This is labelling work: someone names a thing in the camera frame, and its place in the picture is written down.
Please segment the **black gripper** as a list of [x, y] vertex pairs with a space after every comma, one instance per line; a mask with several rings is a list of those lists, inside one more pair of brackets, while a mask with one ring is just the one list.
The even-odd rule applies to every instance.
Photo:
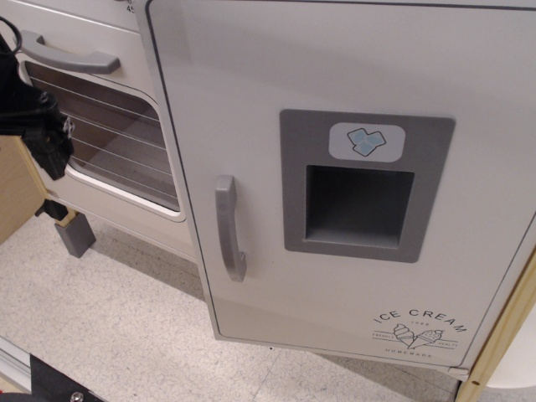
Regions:
[[53, 95], [26, 84], [14, 56], [1, 58], [1, 134], [19, 136], [33, 159], [59, 180], [74, 152], [72, 124]]

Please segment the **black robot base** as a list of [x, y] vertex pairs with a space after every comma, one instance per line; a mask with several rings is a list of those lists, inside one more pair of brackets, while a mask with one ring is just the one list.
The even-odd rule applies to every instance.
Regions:
[[3, 393], [2, 402], [103, 402], [104, 400], [90, 389], [43, 360], [30, 355], [31, 392]]

